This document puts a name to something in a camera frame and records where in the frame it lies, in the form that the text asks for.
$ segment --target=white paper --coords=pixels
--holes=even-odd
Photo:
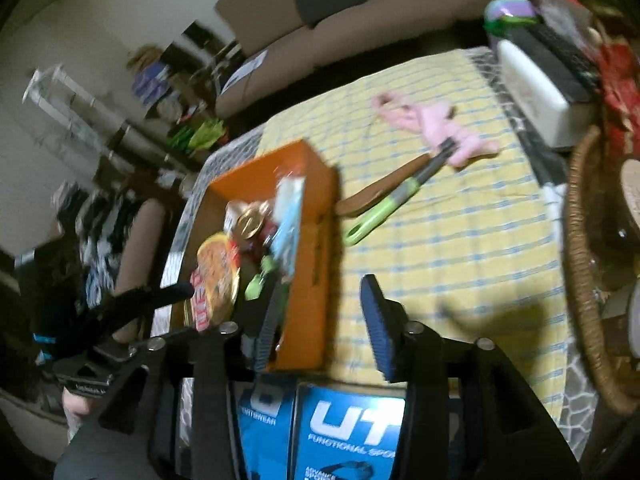
[[[262,62],[264,61],[265,57],[267,57],[267,51],[263,50],[260,54],[258,54],[252,60],[249,60],[246,63],[244,63],[229,78],[229,81],[226,82],[225,87],[222,89],[222,92],[220,92],[220,95],[222,95],[226,91],[226,89],[229,88],[231,85],[233,85],[237,81],[240,81],[243,77],[249,75],[256,68],[258,68],[262,64]]]

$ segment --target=brown wooden utensil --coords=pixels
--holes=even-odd
[[[368,211],[392,190],[400,186],[405,179],[420,170],[420,168],[427,164],[430,158],[431,155],[429,153],[424,153],[392,173],[389,173],[387,176],[375,181],[373,184],[369,184],[356,194],[340,200],[340,202],[335,204],[335,214],[337,216],[355,218],[365,211]]]

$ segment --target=green and gray handle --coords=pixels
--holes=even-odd
[[[406,179],[400,186],[396,187],[386,198],[364,213],[356,225],[344,235],[344,244],[354,246],[365,236],[389,218],[396,209],[407,202],[415,195],[422,184],[427,182],[433,175],[447,163],[447,159],[457,150],[456,141],[447,138],[440,146],[440,153],[434,156],[427,164]]]

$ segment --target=orange box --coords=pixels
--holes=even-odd
[[[209,185],[196,213],[179,277],[189,278],[197,266],[196,253],[201,243],[222,231],[227,202],[274,198],[278,178],[288,174],[306,179],[296,272],[289,289],[282,343],[270,369],[311,370],[322,367],[324,362],[338,176],[306,141],[298,140],[255,158]],[[175,304],[171,327],[183,325],[183,306]]]

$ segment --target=green handle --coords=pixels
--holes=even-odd
[[[414,177],[409,177],[400,186],[385,197],[382,202],[369,209],[360,217],[358,223],[354,225],[347,234],[344,235],[343,242],[346,246],[354,246],[365,236],[389,218],[393,212],[402,204],[409,200],[420,189],[420,184]]]

